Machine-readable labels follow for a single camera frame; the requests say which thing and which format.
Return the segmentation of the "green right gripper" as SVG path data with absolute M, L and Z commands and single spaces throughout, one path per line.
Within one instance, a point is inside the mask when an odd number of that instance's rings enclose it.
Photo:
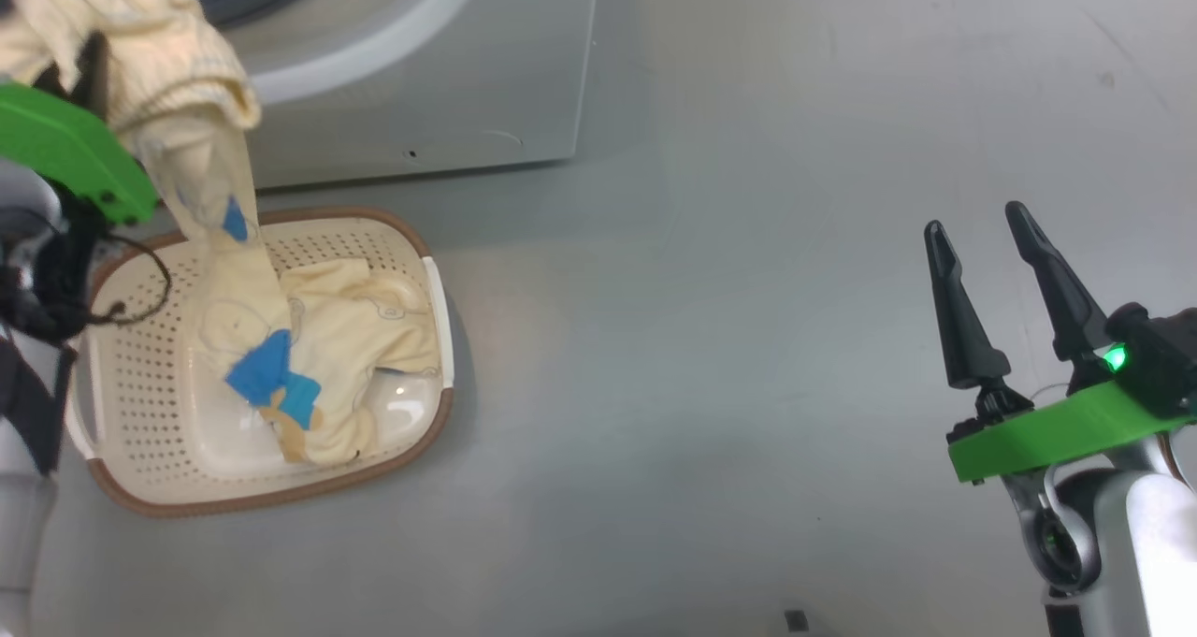
M 1004 214 L 1017 253 L 1034 271 L 1043 293 L 1057 359 L 1094 357 L 1111 344 L 1104 330 L 1106 314 L 1029 207 L 1010 201 Z M 924 244 L 946 382 L 958 390 L 999 383 L 1011 372 L 1009 360 L 992 346 L 976 314 L 944 224 L 928 222 Z M 1069 463 L 1191 424 L 1192 411 L 1156 415 L 1122 386 L 1108 382 L 950 442 L 948 454 L 956 479 L 973 483 Z

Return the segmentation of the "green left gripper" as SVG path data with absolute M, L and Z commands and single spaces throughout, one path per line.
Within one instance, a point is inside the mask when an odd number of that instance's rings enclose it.
M 78 54 L 73 104 L 18 81 L 1 87 L 1 154 L 90 199 L 113 224 L 154 213 L 154 186 L 107 125 L 108 41 L 92 34 Z

